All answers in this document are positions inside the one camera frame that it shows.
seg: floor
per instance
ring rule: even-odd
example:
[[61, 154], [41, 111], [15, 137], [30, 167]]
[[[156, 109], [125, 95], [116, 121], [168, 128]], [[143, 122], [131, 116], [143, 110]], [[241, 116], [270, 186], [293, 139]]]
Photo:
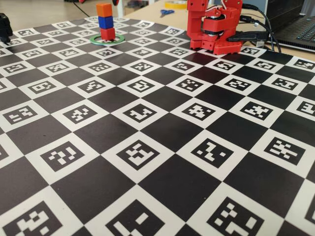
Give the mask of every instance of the floor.
[[[77, 3], [88, 15], [96, 15], [95, 5], [111, 0], [86, 0], [84, 4]], [[82, 19], [85, 15], [71, 2], [63, 0], [1, 0], [0, 12], [6, 14], [13, 30], [38, 27], [55, 22]], [[42, 20], [34, 22], [32, 15], [41, 15]]]

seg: green ring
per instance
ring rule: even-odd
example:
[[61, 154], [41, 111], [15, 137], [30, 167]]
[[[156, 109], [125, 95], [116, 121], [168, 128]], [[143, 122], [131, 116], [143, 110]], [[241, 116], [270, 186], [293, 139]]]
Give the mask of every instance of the green ring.
[[123, 35], [117, 34], [116, 37], [119, 38], [119, 40], [117, 41], [112, 41], [112, 42], [108, 42], [108, 43], [104, 43], [104, 42], [98, 42], [95, 39], [96, 38], [100, 38], [100, 34], [94, 35], [90, 38], [90, 42], [96, 45], [111, 45], [111, 44], [117, 44], [117, 43], [121, 43], [125, 40], [125, 37]]

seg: desk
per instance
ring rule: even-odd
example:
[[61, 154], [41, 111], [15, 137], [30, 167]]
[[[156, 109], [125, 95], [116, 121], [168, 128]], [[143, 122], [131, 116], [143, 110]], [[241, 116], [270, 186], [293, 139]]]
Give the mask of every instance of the desk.
[[[174, 14], [170, 14], [164, 17], [160, 17], [161, 13], [160, 10], [165, 9], [164, 6], [165, 0], [159, 0], [154, 4], [148, 5], [140, 10], [137, 10], [135, 12], [132, 12], [128, 15], [126, 15], [126, 18], [130, 19], [136, 19], [136, 20], [147, 20], [147, 21], [152, 21], [155, 23], [163, 24], [163, 25], [168, 25], [168, 26], [173, 26], [177, 27], [183, 30], [187, 29], [187, 10], [176, 10]], [[250, 13], [250, 14], [255, 14], [259, 15], [256, 11], [252, 10], [243, 10], [243, 14]], [[251, 24], [243, 24], [239, 25], [237, 27], [237, 30], [239, 31], [250, 31], [250, 30], [257, 30], [254, 26]], [[306, 51], [301, 51], [301, 50], [296, 50], [292, 49], [289, 47], [284, 47], [281, 46], [282, 52], [285, 54], [301, 57], [301, 58], [306, 58], [310, 60], [314, 60], [314, 53], [311, 52], [306, 52]]]

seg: tape roll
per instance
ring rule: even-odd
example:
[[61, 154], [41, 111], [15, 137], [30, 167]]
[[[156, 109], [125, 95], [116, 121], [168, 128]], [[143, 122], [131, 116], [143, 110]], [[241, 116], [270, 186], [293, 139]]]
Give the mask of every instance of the tape roll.
[[166, 1], [165, 7], [169, 9], [186, 9], [187, 1], [177, 0], [177, 1]]

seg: scissors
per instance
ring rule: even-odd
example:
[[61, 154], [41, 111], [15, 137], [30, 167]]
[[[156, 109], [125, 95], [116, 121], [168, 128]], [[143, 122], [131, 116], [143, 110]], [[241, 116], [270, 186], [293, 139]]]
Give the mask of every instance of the scissors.
[[171, 14], [171, 13], [174, 13], [175, 11], [174, 10], [161, 10], [161, 18], [165, 15], [168, 15], [168, 14]]

